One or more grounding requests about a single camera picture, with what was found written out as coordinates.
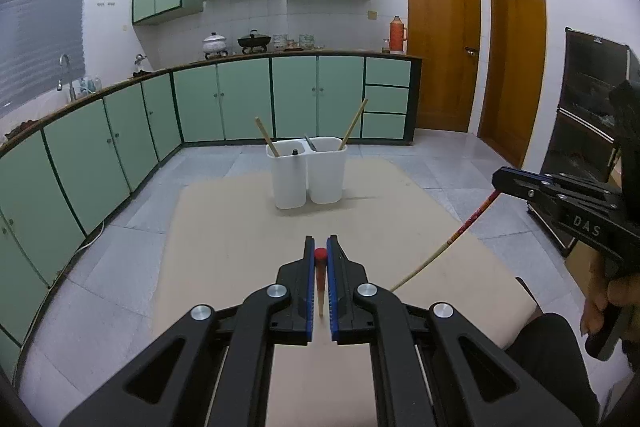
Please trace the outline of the person's right hand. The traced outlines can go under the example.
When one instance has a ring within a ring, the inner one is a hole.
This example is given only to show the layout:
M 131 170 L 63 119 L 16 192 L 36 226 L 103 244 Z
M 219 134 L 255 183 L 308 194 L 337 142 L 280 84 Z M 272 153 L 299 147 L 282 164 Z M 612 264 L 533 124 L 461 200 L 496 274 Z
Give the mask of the person's right hand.
M 584 311 L 580 319 L 580 333 L 594 335 L 604 325 L 604 311 L 608 307 L 633 307 L 634 317 L 628 329 L 620 337 L 638 343 L 639 341 L 639 275 L 607 281 L 604 259 L 599 253 L 592 256 L 590 280 Z

